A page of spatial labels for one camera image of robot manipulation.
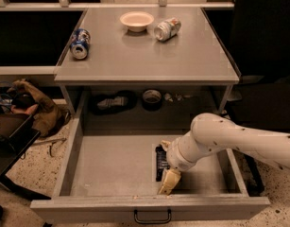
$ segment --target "small white object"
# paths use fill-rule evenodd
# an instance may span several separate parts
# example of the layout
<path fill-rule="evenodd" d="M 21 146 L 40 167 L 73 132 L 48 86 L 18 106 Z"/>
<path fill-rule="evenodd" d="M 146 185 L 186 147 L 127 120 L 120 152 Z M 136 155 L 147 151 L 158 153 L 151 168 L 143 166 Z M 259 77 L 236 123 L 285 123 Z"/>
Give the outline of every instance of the small white object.
<path fill-rule="evenodd" d="M 154 17 L 143 11 L 131 11 L 123 14 L 120 17 L 120 21 L 123 25 L 128 27 L 128 30 L 132 32 L 142 32 L 146 30 L 146 27 L 153 23 Z"/>

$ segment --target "terrazzo floor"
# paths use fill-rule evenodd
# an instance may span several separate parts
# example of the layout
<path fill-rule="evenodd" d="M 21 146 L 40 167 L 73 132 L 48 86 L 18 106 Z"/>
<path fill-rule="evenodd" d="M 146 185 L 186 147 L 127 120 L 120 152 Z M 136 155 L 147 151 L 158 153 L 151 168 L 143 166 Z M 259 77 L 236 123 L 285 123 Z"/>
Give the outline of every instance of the terrazzo floor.
<path fill-rule="evenodd" d="M 72 121 L 65 125 L 61 131 L 45 140 L 67 137 Z M 49 152 L 51 144 L 32 146 L 27 152 L 25 159 L 21 159 L 7 174 L 15 183 L 31 190 L 51 196 L 58 178 L 60 164 L 67 142 L 58 142 L 53 145 L 51 155 Z M 247 177 L 247 169 L 242 159 L 239 163 L 241 170 Z M 164 227 L 237 227 L 237 226 L 268 226 L 268 227 L 290 227 L 290 176 L 279 172 L 262 163 L 258 163 L 262 175 L 265 191 L 262 196 L 267 196 L 271 205 L 260 214 L 249 220 L 225 220 L 225 221 L 188 221 L 170 222 Z M 4 215 L 0 227 L 38 227 L 43 226 L 44 221 L 30 208 L 30 201 L 15 196 L 0 185 L 0 205 L 4 208 Z M 57 224 L 57 227 L 136 227 L 137 223 L 79 223 L 79 224 Z"/>

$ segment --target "black table leg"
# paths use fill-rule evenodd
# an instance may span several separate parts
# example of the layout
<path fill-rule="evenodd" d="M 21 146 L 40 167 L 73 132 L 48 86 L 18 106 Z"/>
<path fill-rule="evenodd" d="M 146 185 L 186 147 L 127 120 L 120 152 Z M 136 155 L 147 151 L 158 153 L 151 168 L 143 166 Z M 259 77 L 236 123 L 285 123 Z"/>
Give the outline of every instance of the black table leg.
<path fill-rule="evenodd" d="M 51 200 L 50 197 L 45 196 L 41 193 L 34 192 L 32 190 L 29 190 L 27 188 L 24 188 L 16 183 L 14 183 L 11 179 L 9 179 L 7 176 L 2 176 L 0 179 L 0 183 L 8 188 L 11 192 L 14 194 L 19 195 L 20 197 L 27 199 L 29 201 L 33 200 Z"/>

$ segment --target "can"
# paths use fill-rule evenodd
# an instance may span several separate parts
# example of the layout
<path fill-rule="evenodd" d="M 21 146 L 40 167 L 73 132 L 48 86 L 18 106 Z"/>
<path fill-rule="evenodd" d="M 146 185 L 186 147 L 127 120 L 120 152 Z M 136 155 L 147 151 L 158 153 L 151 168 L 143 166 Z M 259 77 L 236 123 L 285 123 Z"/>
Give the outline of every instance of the can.
<path fill-rule="evenodd" d="M 88 56 L 90 39 L 90 33 L 86 29 L 79 28 L 73 33 L 70 51 L 76 59 L 82 60 Z"/>
<path fill-rule="evenodd" d="M 181 28 L 181 21 L 177 18 L 170 18 L 162 21 L 154 28 L 157 40 L 164 42 L 176 35 Z"/>

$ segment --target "blue can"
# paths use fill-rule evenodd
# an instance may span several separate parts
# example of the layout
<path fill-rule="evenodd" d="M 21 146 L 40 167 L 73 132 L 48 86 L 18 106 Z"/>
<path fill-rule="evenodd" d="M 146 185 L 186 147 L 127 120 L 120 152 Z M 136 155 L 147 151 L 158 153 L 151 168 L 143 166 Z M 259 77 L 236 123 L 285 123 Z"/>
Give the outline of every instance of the blue can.
<path fill-rule="evenodd" d="M 73 33 L 70 51 L 76 59 L 82 60 L 88 56 L 90 39 L 90 33 L 86 29 L 79 28 Z"/>

